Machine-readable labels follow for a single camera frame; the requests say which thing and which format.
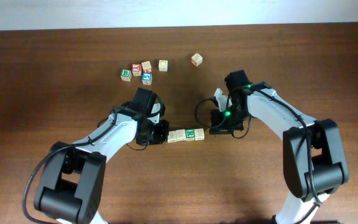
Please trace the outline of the wooden block engraved top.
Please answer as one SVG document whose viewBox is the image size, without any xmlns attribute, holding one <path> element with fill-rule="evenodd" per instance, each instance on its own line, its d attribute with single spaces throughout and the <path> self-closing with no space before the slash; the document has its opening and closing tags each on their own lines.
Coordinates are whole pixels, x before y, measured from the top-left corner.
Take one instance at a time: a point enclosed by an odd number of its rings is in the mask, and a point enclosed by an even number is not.
<svg viewBox="0 0 358 224">
<path fill-rule="evenodd" d="M 195 132 L 195 141 L 204 140 L 204 129 L 203 128 L 194 129 L 194 132 Z"/>
</svg>

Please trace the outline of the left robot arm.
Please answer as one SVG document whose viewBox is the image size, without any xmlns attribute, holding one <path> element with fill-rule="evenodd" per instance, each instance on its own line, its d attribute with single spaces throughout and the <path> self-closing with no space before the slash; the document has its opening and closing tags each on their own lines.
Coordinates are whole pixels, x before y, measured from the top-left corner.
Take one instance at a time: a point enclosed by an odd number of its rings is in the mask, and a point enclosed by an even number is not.
<svg viewBox="0 0 358 224">
<path fill-rule="evenodd" d="M 34 208 L 60 223 L 105 223 L 98 211 L 108 161 L 135 141 L 143 151 L 168 137 L 165 105 L 138 88 L 133 100 L 112 109 L 91 134 L 71 144 L 58 141 L 30 176 L 41 172 Z"/>
</svg>

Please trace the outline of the green R letter block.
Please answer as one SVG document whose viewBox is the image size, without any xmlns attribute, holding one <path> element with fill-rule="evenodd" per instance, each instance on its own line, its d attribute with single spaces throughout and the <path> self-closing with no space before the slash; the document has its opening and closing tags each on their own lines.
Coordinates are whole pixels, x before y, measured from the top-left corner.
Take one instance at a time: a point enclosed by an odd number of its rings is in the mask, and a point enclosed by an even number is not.
<svg viewBox="0 0 358 224">
<path fill-rule="evenodd" d="M 185 130 L 185 141 L 194 141 L 195 140 L 195 130 L 186 129 Z"/>
</svg>

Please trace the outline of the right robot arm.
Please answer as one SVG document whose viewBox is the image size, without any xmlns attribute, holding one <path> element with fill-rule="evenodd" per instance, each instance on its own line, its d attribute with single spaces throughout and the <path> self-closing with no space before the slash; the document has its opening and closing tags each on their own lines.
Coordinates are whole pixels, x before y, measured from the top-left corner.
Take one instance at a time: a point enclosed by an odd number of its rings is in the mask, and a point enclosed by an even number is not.
<svg viewBox="0 0 358 224">
<path fill-rule="evenodd" d="M 211 101 L 211 135 L 244 130 L 253 118 L 266 124 L 283 143 L 283 176 L 288 195 L 272 223 L 310 223 L 331 194 L 349 180 L 349 170 L 338 125 L 318 120 L 283 100 L 267 83 L 252 83 L 245 71 L 231 72 Z"/>
</svg>

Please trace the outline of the plain wooden engraved block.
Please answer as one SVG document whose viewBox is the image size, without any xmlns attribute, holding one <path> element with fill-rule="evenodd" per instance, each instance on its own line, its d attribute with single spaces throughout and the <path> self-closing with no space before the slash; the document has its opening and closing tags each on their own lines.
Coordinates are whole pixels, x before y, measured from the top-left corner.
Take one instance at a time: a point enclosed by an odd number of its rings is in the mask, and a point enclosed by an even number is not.
<svg viewBox="0 0 358 224">
<path fill-rule="evenodd" d="M 178 129 L 175 132 L 176 132 L 176 135 L 177 135 L 177 141 L 185 141 L 186 140 L 185 129 Z"/>
</svg>

